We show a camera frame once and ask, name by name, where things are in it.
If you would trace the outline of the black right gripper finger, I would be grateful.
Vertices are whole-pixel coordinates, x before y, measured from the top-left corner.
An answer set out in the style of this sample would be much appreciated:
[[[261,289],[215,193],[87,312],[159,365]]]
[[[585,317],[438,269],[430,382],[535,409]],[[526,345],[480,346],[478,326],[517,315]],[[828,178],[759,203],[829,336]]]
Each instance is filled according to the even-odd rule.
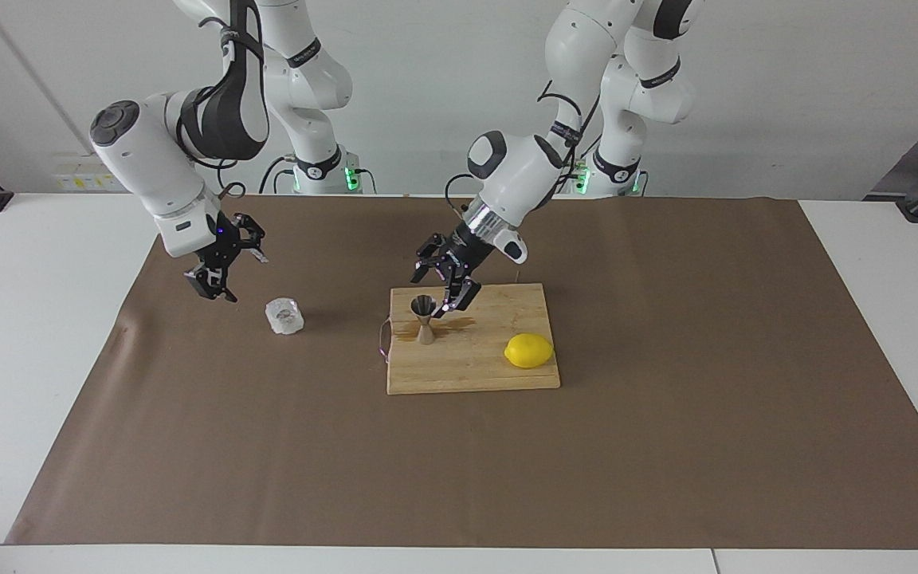
[[[239,301],[239,298],[227,288],[226,266],[197,264],[194,268],[183,273],[183,276],[200,297],[207,299],[225,298],[226,301],[232,302],[232,304],[236,304]]]
[[[240,252],[247,251],[261,264],[267,264],[269,259],[261,247],[261,243],[265,239],[265,229],[250,214],[245,214],[245,212],[234,212],[232,223],[234,228],[237,229],[234,248]]]

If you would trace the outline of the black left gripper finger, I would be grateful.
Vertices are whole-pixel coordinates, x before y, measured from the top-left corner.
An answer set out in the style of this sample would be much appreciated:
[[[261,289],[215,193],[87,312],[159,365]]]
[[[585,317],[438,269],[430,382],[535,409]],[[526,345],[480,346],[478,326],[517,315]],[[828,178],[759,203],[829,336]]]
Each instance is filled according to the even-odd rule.
[[[445,285],[443,299],[437,307],[437,317],[468,309],[481,290],[481,284],[471,277],[471,269],[468,266],[443,266],[437,273]]]
[[[444,235],[433,234],[418,248],[410,283],[422,282],[430,271],[437,273],[441,282],[446,285],[453,280],[454,258],[452,258],[451,251],[448,250]]]

